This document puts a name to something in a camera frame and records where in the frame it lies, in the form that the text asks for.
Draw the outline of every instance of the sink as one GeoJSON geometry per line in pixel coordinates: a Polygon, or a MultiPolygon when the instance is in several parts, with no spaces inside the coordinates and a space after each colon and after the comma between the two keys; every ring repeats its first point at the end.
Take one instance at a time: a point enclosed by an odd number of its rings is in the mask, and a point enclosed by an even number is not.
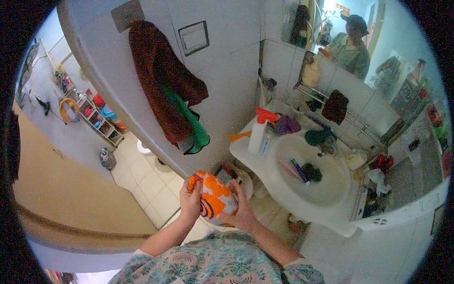
{"type": "MultiPolygon", "coordinates": [[[[241,132],[251,130],[253,122],[241,132]]],[[[359,196],[359,183],[351,178],[352,171],[344,158],[350,149],[337,140],[337,154],[319,157],[319,148],[307,144],[304,134],[320,126],[300,124],[301,131],[297,133],[271,137],[265,157],[248,152],[249,137],[230,144],[230,152],[257,174],[271,197],[290,213],[305,222],[319,223],[350,237],[357,229],[352,220],[359,196]],[[313,164],[321,171],[321,181],[305,185],[279,163],[279,158],[295,159],[300,165],[313,164]]]]}
{"type": "Polygon", "coordinates": [[[301,135],[291,134],[282,137],[275,149],[276,154],[269,155],[269,158],[295,159],[299,165],[311,163],[320,169],[321,181],[305,185],[281,163],[277,163],[278,171],[286,185],[305,201],[316,206],[332,206],[337,204],[349,189],[350,173],[342,160],[331,155],[317,156],[320,150],[310,146],[301,135]]]}

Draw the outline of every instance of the dark red towel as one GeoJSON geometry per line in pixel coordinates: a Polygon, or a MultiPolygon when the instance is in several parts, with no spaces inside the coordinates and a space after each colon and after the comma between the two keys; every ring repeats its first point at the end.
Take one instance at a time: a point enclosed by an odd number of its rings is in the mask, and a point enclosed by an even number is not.
{"type": "Polygon", "coordinates": [[[175,144],[190,137],[191,125],[167,103],[158,82],[170,86],[183,101],[189,101],[189,106],[208,97],[207,86],[186,69],[165,35],[152,23],[133,22],[129,45],[140,84],[167,140],[175,144]]]}
{"type": "Polygon", "coordinates": [[[346,98],[338,90],[334,90],[325,103],[321,114],[326,119],[336,122],[338,125],[342,123],[347,113],[348,98],[346,98]]]}

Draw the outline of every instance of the orange plastic bag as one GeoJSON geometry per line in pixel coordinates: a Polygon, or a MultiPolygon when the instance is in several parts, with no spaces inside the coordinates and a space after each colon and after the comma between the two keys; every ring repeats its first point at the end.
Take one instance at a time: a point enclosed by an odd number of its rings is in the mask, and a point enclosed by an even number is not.
{"type": "Polygon", "coordinates": [[[236,197],[230,189],[214,175],[204,171],[198,171],[189,177],[188,191],[192,193],[197,181],[203,183],[202,195],[200,196],[200,215],[209,223],[221,227],[233,227],[218,219],[221,212],[234,216],[238,211],[236,197]]]}

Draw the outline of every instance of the white bottle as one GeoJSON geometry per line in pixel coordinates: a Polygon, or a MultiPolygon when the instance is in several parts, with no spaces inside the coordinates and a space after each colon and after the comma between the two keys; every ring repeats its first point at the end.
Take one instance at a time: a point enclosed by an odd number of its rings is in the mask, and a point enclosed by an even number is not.
{"type": "Polygon", "coordinates": [[[277,120],[277,115],[268,110],[257,108],[256,113],[257,121],[254,122],[252,127],[251,138],[249,139],[249,145],[247,147],[247,150],[251,154],[259,154],[268,121],[274,125],[277,120]]]}

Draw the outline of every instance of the trash bin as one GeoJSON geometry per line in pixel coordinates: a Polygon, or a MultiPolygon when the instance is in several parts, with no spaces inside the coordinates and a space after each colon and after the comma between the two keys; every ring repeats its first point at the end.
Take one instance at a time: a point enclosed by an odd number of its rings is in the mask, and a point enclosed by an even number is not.
{"type": "Polygon", "coordinates": [[[99,159],[101,160],[101,165],[108,170],[113,170],[117,164],[114,154],[107,150],[107,148],[101,150],[99,159]]]}

